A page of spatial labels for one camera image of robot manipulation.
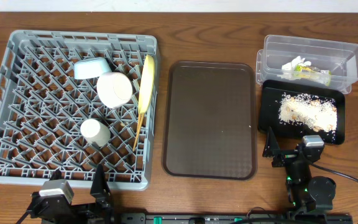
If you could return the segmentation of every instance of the clear plastic container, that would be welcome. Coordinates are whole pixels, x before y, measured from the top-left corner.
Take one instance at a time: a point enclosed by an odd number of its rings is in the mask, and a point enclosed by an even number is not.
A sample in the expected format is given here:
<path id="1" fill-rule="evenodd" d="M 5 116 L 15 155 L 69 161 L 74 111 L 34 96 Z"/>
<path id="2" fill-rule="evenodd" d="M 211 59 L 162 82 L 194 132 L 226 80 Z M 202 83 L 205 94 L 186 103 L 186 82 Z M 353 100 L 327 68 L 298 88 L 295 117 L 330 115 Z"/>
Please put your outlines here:
<path id="1" fill-rule="evenodd" d="M 282 65 L 297 56 L 310 61 L 311 66 L 320 70 L 329 70 L 331 74 L 281 69 Z M 258 51 L 256 63 L 256 82 L 262 84 L 266 80 L 296 82 L 350 93 L 351 85 L 358 81 L 358 44 L 268 35 L 264 49 Z M 322 84 L 311 80 L 329 82 Z"/>

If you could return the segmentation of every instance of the white cup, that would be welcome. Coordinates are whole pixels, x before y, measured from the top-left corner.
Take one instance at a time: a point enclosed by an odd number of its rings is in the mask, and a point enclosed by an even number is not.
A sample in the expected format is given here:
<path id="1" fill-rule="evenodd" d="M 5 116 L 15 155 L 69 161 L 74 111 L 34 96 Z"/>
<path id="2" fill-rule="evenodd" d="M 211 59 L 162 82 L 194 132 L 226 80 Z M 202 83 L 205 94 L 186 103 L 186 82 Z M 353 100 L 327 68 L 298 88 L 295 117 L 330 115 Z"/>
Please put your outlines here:
<path id="1" fill-rule="evenodd" d="M 119 72 L 103 73 L 96 84 L 99 99 L 108 108 L 117 108 L 131 100 L 132 84 Z"/>
<path id="2" fill-rule="evenodd" d="M 80 131 L 89 143 L 94 142 L 99 147 L 104 146 L 110 140 L 109 128 L 93 118 L 82 122 Z"/>

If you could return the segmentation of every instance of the wooden surface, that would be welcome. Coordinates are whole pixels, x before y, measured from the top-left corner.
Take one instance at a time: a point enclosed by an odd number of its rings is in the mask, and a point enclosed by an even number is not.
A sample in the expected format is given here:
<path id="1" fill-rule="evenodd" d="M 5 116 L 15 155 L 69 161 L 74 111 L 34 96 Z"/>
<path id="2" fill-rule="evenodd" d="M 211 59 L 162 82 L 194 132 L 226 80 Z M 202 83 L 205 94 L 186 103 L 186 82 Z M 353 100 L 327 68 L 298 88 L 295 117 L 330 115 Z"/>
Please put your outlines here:
<path id="1" fill-rule="evenodd" d="M 256 54 L 268 34 L 292 35 L 358 43 L 358 14 L 157 14 L 157 13 L 6 13 L 0 12 L 0 64 L 9 34 L 16 29 L 148 34 L 158 40 L 162 56 L 152 181 L 143 192 L 113 192 L 118 212 L 246 213 L 254 206 L 283 210 L 287 201 L 284 169 L 262 158 L 265 141 L 258 134 L 258 172 L 248 182 L 178 178 L 161 166 L 168 69 L 179 60 L 247 63 L 255 69 Z M 260 87 L 257 85 L 257 104 Z M 286 141 L 294 147 L 296 141 Z M 321 166 L 358 177 L 358 82 L 346 96 L 346 140 L 327 146 Z M 323 171 L 337 183 L 334 211 L 350 213 L 358 222 L 358 184 Z M 0 185 L 0 223 L 15 222 L 39 187 Z M 89 190 L 74 189 L 73 203 L 92 202 Z M 40 223 L 29 220 L 25 223 Z"/>

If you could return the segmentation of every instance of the gray plastic dish rack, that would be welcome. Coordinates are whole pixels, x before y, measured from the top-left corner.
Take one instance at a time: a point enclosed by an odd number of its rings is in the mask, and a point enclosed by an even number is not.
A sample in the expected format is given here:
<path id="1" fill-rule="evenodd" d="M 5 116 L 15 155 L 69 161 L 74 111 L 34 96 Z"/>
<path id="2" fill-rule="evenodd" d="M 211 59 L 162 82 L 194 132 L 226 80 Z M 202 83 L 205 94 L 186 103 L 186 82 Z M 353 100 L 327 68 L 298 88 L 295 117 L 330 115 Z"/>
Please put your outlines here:
<path id="1" fill-rule="evenodd" d="M 132 152 L 137 97 L 145 56 L 156 61 L 152 101 Z M 104 57 L 126 74 L 134 89 L 115 110 L 96 92 L 97 78 L 75 80 L 74 63 Z M 42 185 L 61 170 L 72 187 L 90 188 L 102 164 L 110 188 L 144 190 L 150 183 L 154 115 L 160 73 L 157 40 L 149 35 L 14 31 L 0 69 L 0 184 Z M 80 134 L 81 123 L 98 119 L 111 131 L 103 147 Z"/>

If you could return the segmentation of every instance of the white wall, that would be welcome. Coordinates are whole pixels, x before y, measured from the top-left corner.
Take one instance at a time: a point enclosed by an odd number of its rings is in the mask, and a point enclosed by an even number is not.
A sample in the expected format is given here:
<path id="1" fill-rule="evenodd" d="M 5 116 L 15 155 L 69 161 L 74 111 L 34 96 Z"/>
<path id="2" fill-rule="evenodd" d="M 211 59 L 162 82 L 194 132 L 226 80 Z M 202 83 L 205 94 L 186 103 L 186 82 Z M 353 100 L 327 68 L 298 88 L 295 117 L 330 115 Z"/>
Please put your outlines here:
<path id="1" fill-rule="evenodd" d="M 0 11 L 358 12 L 358 0 L 0 0 Z"/>

